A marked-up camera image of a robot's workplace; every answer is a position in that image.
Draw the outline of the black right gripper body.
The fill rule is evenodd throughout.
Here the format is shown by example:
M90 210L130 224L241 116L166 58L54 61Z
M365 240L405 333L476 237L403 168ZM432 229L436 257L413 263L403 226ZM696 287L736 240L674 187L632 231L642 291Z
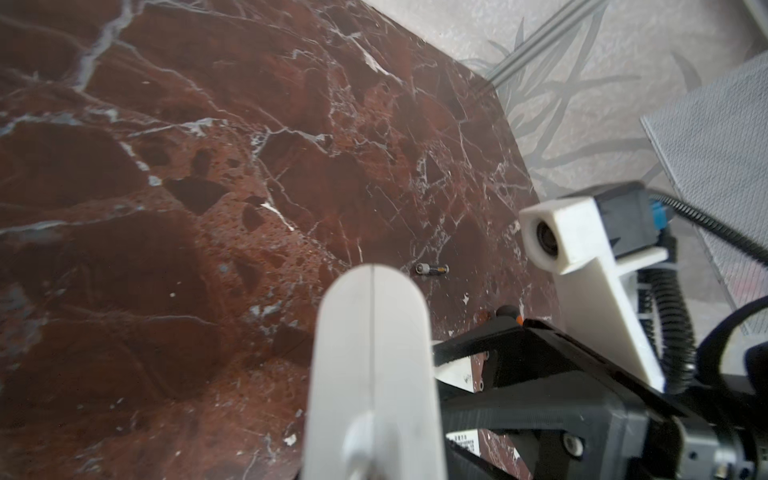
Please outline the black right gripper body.
M484 390L438 392L446 432L511 437L536 479L767 475L767 391L728 379L711 356L678 395L589 353L496 353Z

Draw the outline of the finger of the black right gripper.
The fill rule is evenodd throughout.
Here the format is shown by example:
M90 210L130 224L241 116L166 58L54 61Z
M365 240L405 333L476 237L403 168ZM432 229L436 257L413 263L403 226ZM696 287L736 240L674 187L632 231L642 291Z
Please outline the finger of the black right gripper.
M480 355L485 390L507 387L572 371L575 366L557 346L559 331L542 320L522 323L497 316L433 347L434 364Z

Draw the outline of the black AAA battery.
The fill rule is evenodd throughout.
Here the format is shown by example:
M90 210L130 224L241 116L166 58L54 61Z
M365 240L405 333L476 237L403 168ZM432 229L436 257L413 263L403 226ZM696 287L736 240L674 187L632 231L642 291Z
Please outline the black AAA battery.
M448 265L432 265L428 263L417 263L415 273L420 276L442 276L448 274L450 268Z

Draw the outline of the white remote with display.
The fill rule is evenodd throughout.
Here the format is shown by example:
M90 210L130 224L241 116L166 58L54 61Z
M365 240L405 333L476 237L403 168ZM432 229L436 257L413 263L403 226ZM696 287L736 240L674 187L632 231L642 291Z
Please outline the white remote with display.
M357 266L321 301L300 476L447 476L429 310L392 267Z

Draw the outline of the orange handled screwdriver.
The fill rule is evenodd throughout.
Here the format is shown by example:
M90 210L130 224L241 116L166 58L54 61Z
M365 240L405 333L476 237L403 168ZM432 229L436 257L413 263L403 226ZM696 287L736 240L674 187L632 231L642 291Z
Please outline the orange handled screwdriver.
M502 305L495 311L496 317L513 319L517 325L524 325L524 318L520 309L514 305Z

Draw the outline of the white remote being unloaded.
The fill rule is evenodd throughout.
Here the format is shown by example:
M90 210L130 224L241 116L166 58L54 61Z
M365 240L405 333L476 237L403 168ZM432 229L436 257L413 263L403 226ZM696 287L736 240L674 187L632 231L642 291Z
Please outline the white remote being unloaded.
M435 378L460 390L477 393L484 389L482 369L488 353L463 357L434 368ZM481 456L481 437L478 429L462 430L445 434L446 438L475 456Z

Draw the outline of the aluminium frame post right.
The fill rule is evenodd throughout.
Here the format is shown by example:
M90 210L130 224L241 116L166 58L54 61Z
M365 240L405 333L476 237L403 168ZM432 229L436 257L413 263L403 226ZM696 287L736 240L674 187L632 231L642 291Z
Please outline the aluminium frame post right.
M566 33L578 27L588 16L604 10L607 4L607 0L571 0L566 2L527 40L496 64L484 76L485 80L494 88L503 85Z

